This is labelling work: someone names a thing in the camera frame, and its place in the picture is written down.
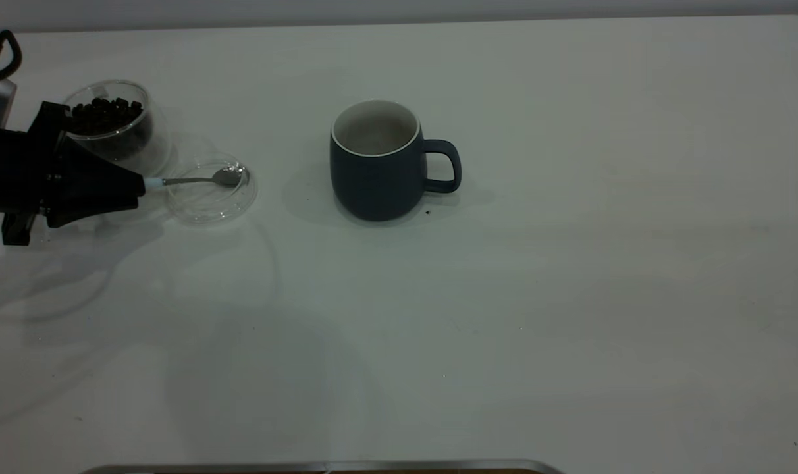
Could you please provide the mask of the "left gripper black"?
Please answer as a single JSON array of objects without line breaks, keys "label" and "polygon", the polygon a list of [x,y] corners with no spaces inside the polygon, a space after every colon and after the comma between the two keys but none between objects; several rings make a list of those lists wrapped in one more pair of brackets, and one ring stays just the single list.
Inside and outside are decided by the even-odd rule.
[{"label": "left gripper black", "polygon": [[146,195],[144,178],[67,136],[70,108],[44,101],[28,132],[0,129],[2,243],[28,246],[38,216],[46,228],[131,210]]}]

